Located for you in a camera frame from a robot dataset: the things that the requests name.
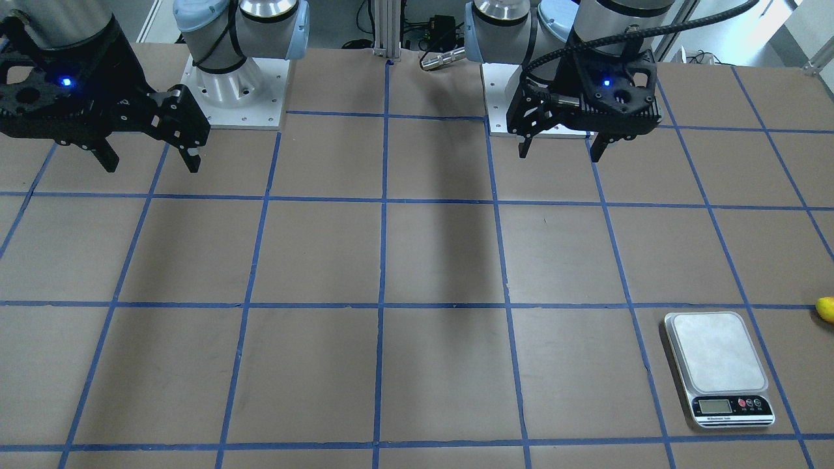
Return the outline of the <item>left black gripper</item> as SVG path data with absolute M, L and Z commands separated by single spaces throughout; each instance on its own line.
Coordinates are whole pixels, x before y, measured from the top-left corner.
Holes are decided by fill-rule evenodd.
M 629 57 L 578 51 L 558 59 L 550 82 L 521 72 L 506 113 L 507 130 L 518 135 L 520 158 L 533 138 L 554 126 L 596 132 L 590 146 L 598 163 L 616 139 L 646 135 L 661 122 L 655 97 L 657 62 L 652 50 Z

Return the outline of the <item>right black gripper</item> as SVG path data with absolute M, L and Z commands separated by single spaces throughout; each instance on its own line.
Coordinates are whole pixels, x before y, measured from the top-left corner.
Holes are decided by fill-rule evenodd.
M 152 88 L 116 18 L 58 50 L 36 44 L 29 25 L 21 14 L 2 20 L 3 134 L 77 145 L 114 173 L 120 159 L 108 137 L 140 132 L 177 148 L 188 172 L 199 172 L 209 120 L 184 84 Z

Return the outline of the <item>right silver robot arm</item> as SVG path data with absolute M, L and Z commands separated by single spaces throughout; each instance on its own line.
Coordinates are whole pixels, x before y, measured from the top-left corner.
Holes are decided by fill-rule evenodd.
M 176 147 L 191 173 L 210 124 L 190 89 L 158 92 L 110 9 L 98 1 L 3 1 L 2 133 L 92 152 L 107 172 L 113 132 Z

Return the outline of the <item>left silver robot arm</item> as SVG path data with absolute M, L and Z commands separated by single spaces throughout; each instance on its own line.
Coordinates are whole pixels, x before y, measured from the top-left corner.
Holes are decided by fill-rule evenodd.
M 661 24 L 670 1 L 473 1 L 464 20 L 467 59 L 517 66 L 506 130 L 525 158 L 534 136 L 557 126 L 596 135 L 592 161 L 661 122 L 650 40 L 592 45 Z

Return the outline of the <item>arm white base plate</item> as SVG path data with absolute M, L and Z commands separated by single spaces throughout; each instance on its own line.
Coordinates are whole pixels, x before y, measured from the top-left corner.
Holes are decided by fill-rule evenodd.
M 212 130 L 280 130 L 292 61 L 256 57 L 226 74 L 209 74 L 188 57 L 181 83 Z
M 519 83 L 521 66 L 509 63 L 483 63 L 483 97 L 491 135 L 515 137 L 509 132 L 507 112 Z

